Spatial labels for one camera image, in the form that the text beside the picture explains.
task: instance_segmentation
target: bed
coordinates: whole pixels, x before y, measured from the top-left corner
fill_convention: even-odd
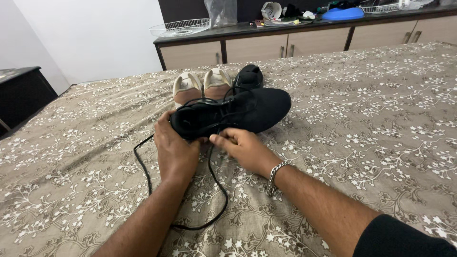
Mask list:
[[[292,108],[260,139],[346,195],[457,245],[457,47],[414,43],[257,63]],[[231,76],[246,63],[223,64]],[[211,67],[191,70],[200,78]],[[89,256],[148,196],[136,144],[174,108],[182,70],[72,86],[0,141],[0,256]],[[153,140],[139,153],[160,183]],[[200,164],[176,223],[201,225],[224,196]],[[162,256],[333,256],[297,208],[225,153],[223,216],[172,229]]]

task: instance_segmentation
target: bottle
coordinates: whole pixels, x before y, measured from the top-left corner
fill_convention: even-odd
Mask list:
[[[329,2],[327,6],[322,6],[317,8],[317,13],[326,13],[328,10],[330,10],[330,5],[336,5],[338,4],[339,1],[332,1]]]

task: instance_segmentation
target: fingernail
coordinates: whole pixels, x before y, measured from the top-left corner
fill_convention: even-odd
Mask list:
[[[216,140],[216,137],[217,137],[217,136],[218,136],[218,135],[216,135],[216,134],[212,134],[212,135],[209,137],[209,141],[214,142],[214,141]]]

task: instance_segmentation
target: cabinet door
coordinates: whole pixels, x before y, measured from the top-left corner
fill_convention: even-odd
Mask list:
[[[228,63],[278,59],[286,56],[287,34],[231,39],[225,42]]]
[[[221,42],[169,46],[160,48],[167,70],[222,63]]]
[[[341,52],[346,44],[349,28],[289,34],[287,57]]]
[[[356,27],[349,49],[405,44],[416,23],[417,21],[404,21]]]
[[[457,44],[457,16],[417,21],[410,43],[442,41]]]

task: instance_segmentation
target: hand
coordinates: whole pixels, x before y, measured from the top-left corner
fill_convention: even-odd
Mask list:
[[[178,182],[187,187],[197,170],[200,143],[205,143],[208,138],[199,138],[188,144],[171,127],[169,120],[174,112],[165,112],[154,125],[160,178],[162,182]]]
[[[254,133],[247,130],[226,128],[219,135],[212,134],[209,140],[225,149],[243,168],[265,178],[269,178],[274,166],[282,162]]]

